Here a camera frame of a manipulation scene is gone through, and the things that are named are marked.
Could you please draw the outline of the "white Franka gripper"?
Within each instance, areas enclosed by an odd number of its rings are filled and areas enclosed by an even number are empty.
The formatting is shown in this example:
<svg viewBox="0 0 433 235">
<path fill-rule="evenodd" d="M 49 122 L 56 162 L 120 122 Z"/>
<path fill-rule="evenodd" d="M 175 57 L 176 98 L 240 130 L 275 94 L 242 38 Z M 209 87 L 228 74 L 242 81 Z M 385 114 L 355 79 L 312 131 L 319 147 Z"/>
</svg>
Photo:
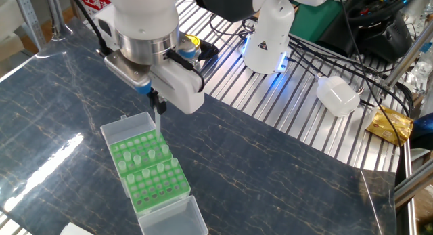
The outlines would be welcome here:
<svg viewBox="0 0 433 235">
<path fill-rule="evenodd" d="M 128 86 L 148 94 L 158 114 L 166 112 L 166 100 L 185 114 L 204 103 L 203 80 L 177 52 L 179 17 L 174 5 L 158 11 L 109 5 L 93 21 L 111 50 L 105 65 Z"/>
</svg>

